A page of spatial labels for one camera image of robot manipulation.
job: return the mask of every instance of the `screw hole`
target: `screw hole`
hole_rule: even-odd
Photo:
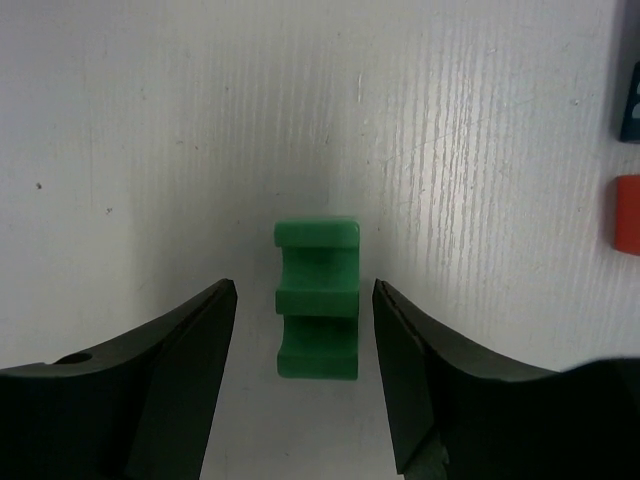
[[[71,355],[62,357],[60,360],[54,363],[54,365],[73,365],[76,363],[87,362],[92,358],[93,358],[93,355],[87,352],[72,353]]]

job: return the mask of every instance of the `white textured surface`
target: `white textured surface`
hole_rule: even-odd
[[[390,479],[376,276],[525,362],[640,354],[640,259],[608,245],[607,205],[640,171],[611,133],[638,11],[0,0],[0,366],[227,276],[240,303],[203,478]],[[361,221],[357,383],[276,376],[272,226],[299,213]]]

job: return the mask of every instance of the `green block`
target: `green block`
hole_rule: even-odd
[[[350,218],[278,222],[284,316],[278,373],[286,378],[358,377],[360,229]]]

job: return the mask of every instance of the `orange block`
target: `orange block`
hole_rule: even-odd
[[[640,175],[617,179],[616,250],[640,255]]]

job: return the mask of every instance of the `dark blue block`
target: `dark blue block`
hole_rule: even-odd
[[[620,141],[640,143],[640,62],[636,63],[631,76],[631,86],[624,109]]]

